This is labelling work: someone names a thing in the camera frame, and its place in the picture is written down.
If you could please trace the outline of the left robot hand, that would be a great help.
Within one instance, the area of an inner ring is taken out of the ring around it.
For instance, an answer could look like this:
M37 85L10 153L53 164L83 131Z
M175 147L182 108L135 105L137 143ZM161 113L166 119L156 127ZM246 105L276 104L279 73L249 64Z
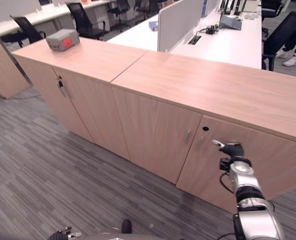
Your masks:
M67 226L60 229L48 237L48 240L72 240L82 236L81 232L72 232L72 227Z

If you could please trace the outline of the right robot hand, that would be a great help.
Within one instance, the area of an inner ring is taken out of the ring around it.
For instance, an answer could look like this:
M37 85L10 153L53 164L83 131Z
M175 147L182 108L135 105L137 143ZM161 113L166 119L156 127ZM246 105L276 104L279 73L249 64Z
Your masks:
M219 148L219 151L227 154L231 158L243 158L245 155L244 149L240 143L223 144L216 139L213 139L212 143Z

